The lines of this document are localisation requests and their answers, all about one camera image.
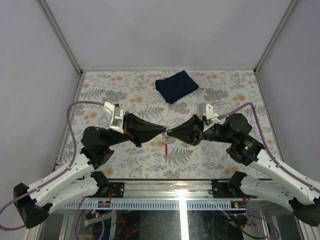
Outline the steel key holder red handle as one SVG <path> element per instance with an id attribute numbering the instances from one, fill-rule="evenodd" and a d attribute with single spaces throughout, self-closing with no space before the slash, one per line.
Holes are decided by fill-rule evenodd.
<path id="1" fill-rule="evenodd" d="M 162 140 L 164 142 L 164 150 L 165 150 L 165 154 L 164 156 L 167 157 L 169 150 L 168 150 L 168 133 L 169 133 L 169 128 L 165 127 L 165 131 L 162 133 Z"/>

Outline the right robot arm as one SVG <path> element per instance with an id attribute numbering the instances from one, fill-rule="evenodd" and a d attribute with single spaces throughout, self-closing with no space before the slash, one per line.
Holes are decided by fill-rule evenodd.
<path id="1" fill-rule="evenodd" d="M 252 126 L 241 113 L 228 116 L 222 124 L 215 118 L 211 125 L 194 115 L 170 129 L 168 135 L 193 146 L 201 141 L 228 143 L 226 152 L 235 162 L 263 173 L 278 184 L 262 184 L 237 172 L 228 183 L 231 196 L 237 198 L 244 194 L 263 198 L 288 209 L 300 221 L 318 227 L 320 183 L 274 158 L 265 145 L 250 136 L 251 130 Z"/>

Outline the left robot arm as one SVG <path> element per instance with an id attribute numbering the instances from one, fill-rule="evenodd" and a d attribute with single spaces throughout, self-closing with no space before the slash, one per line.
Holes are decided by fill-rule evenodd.
<path id="1" fill-rule="evenodd" d="M 113 155 L 110 147 L 127 141 L 141 147 L 165 130 L 129 112 L 110 128 L 87 127 L 81 139 L 83 147 L 71 161 L 34 183 L 13 188 L 14 206 L 23 226 L 34 228 L 56 209 L 79 198 L 105 197 L 110 183 L 98 169 Z"/>

